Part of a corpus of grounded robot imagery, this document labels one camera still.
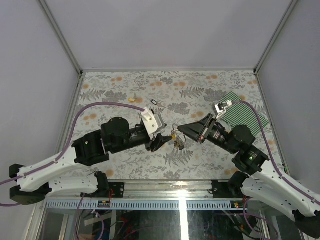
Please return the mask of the large metal keyring with keys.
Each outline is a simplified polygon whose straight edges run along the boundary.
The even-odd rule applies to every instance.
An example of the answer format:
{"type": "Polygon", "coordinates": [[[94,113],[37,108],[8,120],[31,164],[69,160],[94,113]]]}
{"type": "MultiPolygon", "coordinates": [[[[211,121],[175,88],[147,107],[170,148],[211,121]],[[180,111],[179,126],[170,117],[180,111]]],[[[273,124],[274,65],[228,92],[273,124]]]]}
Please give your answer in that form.
{"type": "Polygon", "coordinates": [[[171,131],[172,140],[174,141],[174,147],[179,151],[184,150],[186,139],[183,140],[179,135],[178,125],[173,123],[172,124],[172,131],[171,131]]]}

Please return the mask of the key with yellow tag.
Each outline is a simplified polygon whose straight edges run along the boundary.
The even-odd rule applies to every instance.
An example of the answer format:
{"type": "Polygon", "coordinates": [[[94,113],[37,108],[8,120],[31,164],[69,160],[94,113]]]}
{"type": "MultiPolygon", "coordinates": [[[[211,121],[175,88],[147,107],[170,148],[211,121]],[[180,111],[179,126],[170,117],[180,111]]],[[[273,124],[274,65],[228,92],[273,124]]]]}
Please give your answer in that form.
{"type": "Polygon", "coordinates": [[[129,98],[128,98],[128,101],[129,101],[130,103],[137,103],[137,102],[138,102],[138,97],[137,97],[136,93],[134,93],[134,96],[133,96],[133,97],[129,97],[129,98]]]}

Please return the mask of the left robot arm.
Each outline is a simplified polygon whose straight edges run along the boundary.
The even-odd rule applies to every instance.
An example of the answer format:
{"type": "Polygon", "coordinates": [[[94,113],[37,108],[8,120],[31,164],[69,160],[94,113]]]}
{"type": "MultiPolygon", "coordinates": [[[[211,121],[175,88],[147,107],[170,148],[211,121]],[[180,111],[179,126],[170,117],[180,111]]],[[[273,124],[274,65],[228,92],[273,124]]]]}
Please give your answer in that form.
{"type": "Polygon", "coordinates": [[[130,128],[122,117],[114,117],[93,131],[75,140],[65,151],[31,166],[13,164],[9,168],[10,178],[17,185],[9,190],[9,197],[20,205],[32,205],[49,196],[79,195],[85,198],[107,198],[114,190],[107,175],[95,171],[87,176],[64,177],[81,168],[107,162],[110,154],[116,154],[144,145],[147,151],[155,152],[171,141],[172,136],[148,134],[143,122],[130,128]]]}

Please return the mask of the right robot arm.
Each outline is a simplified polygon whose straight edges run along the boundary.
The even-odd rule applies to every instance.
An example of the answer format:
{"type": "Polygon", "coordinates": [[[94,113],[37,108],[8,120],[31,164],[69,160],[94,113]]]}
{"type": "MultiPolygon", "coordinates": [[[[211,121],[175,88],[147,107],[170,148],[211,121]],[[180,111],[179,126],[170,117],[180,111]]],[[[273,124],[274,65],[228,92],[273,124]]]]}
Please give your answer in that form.
{"type": "Polygon", "coordinates": [[[231,196],[243,194],[257,199],[287,216],[301,232],[314,239],[320,237],[320,195],[279,169],[255,147],[256,138],[246,125],[226,132],[208,114],[177,129],[200,144],[209,141],[234,156],[232,162],[239,172],[229,180],[227,189],[231,196]]]}

